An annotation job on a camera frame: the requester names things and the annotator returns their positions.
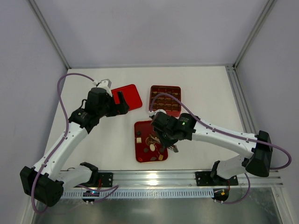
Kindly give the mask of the red tin lid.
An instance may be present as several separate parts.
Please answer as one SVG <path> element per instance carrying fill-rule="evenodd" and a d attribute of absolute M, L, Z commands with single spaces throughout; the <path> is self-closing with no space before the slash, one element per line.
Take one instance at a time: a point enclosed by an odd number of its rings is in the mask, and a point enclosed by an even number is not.
<path fill-rule="evenodd" d="M 126 103 L 129 106 L 129 111 L 138 109 L 142 107 L 142 100 L 137 90 L 137 87 L 134 84 L 129 84 L 123 87 L 119 87 L 112 90 L 112 94 L 116 104 L 120 103 L 117 92 L 121 91 Z"/>

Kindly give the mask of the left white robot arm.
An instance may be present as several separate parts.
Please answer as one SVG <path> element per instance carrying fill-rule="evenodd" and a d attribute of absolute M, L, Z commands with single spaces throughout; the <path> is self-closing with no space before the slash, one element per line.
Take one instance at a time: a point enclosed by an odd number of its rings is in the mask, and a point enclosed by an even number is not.
<path fill-rule="evenodd" d="M 66 130 L 60 139 L 32 168 L 25 166 L 21 172 L 21 182 L 25 194 L 47 207 L 54 206 L 63 192 L 80 184 L 93 186 L 98 181 L 98 168 L 88 162 L 80 163 L 75 169 L 61 174 L 60 170 L 77 145 L 98 125 L 102 117 L 127 114 L 129 105 L 123 93 L 117 93 L 119 103 L 106 89 L 94 87 L 87 99 L 67 120 Z"/>

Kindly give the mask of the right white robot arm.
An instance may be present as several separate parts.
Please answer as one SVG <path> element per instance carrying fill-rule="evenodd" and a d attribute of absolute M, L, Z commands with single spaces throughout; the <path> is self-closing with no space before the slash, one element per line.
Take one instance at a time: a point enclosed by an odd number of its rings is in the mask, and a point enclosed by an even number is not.
<path fill-rule="evenodd" d="M 238 155 L 213 164 L 210 178 L 216 185 L 224 185 L 239 174 L 249 173 L 258 177 L 268 177 L 273 147 L 269 134 L 260 131 L 257 135 L 231 131 L 214 126 L 197 116 L 182 113 L 178 118 L 163 110 L 149 113 L 151 125 L 165 148 L 177 150 L 176 143 L 181 140 L 207 142 Z"/>

